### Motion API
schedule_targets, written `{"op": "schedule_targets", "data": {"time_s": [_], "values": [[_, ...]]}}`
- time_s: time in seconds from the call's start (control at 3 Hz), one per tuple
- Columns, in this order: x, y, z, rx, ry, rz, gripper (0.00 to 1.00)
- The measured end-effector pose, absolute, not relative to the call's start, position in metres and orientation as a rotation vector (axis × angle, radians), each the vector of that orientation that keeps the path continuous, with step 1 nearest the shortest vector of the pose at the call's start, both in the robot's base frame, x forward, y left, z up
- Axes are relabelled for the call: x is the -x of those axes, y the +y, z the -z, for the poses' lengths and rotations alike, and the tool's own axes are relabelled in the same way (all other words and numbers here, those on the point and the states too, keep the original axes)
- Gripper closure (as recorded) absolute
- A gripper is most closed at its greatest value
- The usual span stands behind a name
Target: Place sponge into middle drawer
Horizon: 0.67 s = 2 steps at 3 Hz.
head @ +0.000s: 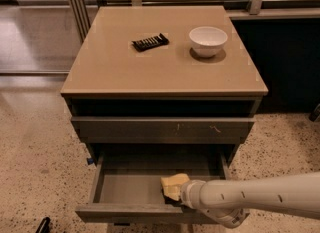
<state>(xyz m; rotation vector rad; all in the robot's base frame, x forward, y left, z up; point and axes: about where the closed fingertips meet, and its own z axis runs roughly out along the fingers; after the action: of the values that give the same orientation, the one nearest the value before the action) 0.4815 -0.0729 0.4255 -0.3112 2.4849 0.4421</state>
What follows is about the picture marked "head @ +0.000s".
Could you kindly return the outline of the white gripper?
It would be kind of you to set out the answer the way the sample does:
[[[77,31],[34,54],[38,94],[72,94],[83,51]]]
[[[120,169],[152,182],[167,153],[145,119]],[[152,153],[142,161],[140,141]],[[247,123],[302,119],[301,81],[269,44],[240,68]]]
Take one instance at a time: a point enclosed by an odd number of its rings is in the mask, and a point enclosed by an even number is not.
[[[200,190],[204,184],[202,180],[189,180],[184,183],[180,189],[181,202],[191,209],[200,209]]]

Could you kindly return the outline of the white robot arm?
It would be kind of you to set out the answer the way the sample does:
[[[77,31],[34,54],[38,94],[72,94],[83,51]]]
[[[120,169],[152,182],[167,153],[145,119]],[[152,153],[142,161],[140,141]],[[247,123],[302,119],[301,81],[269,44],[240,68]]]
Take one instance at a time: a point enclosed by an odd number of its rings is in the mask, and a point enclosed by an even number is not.
[[[227,227],[246,219],[245,209],[320,218],[320,173],[255,180],[190,180],[181,186],[182,203]]]

